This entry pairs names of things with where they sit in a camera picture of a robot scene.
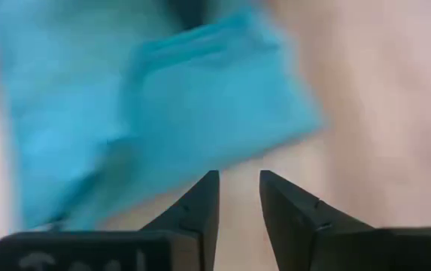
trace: wooden table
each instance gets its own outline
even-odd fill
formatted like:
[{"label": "wooden table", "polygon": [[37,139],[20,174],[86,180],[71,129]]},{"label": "wooden table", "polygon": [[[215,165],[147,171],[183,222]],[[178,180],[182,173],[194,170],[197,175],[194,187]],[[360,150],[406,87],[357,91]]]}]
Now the wooden table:
[{"label": "wooden table", "polygon": [[[329,127],[223,172],[216,270],[277,270],[261,214],[260,169],[374,226],[431,225],[431,1],[270,5],[299,43],[296,61]],[[0,236],[14,222],[2,135],[0,123]],[[104,227],[136,229],[186,190]]]}]

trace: blue cloth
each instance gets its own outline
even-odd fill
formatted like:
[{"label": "blue cloth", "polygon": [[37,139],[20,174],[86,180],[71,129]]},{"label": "blue cloth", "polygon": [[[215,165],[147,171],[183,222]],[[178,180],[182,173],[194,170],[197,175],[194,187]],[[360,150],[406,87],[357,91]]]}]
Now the blue cloth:
[{"label": "blue cloth", "polygon": [[68,229],[92,229],[320,126],[256,8],[174,35],[150,3],[0,0],[0,86],[24,228],[65,214]]}]

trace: folded fabric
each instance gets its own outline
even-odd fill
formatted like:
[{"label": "folded fabric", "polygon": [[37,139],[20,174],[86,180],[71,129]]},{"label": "folded fabric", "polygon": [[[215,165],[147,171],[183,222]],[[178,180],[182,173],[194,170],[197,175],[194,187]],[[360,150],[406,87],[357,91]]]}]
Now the folded fabric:
[{"label": "folded fabric", "polygon": [[132,181],[100,182],[68,219],[70,228],[91,227],[318,128],[305,85],[290,76],[292,60],[264,14],[250,7],[144,45],[122,92],[133,138],[124,147],[133,160],[117,165],[131,169]]},{"label": "folded fabric", "polygon": [[92,229],[319,127],[257,9],[145,43],[177,31],[150,3],[0,0],[24,228],[66,215],[67,229]]}]

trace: table surface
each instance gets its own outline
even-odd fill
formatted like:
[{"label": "table surface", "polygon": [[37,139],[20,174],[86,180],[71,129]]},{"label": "table surface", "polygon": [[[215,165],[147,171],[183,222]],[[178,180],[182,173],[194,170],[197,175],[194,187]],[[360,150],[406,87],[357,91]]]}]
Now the table surface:
[{"label": "table surface", "polygon": [[[222,173],[216,270],[277,270],[258,174],[271,169],[373,226],[431,226],[431,1],[272,1],[329,126]],[[0,236],[14,223],[0,120]],[[110,219],[136,229],[189,187]]]}]

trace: black plastic part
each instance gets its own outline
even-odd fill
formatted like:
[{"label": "black plastic part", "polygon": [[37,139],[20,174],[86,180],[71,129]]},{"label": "black plastic part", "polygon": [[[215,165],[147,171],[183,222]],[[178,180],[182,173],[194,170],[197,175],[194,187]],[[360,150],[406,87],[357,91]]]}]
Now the black plastic part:
[{"label": "black plastic part", "polygon": [[431,271],[431,228],[374,229],[270,171],[260,196],[280,271]]},{"label": "black plastic part", "polygon": [[141,230],[197,233],[203,270],[214,268],[219,222],[219,172],[212,170],[167,211]]},{"label": "black plastic part", "polygon": [[184,30],[194,29],[205,23],[208,0],[165,0],[180,20]]},{"label": "black plastic part", "polygon": [[219,174],[209,172],[140,231],[30,232],[0,240],[0,271],[212,271]]},{"label": "black plastic part", "polygon": [[260,172],[260,199],[280,271],[309,270],[320,232],[371,229],[269,170]]}]

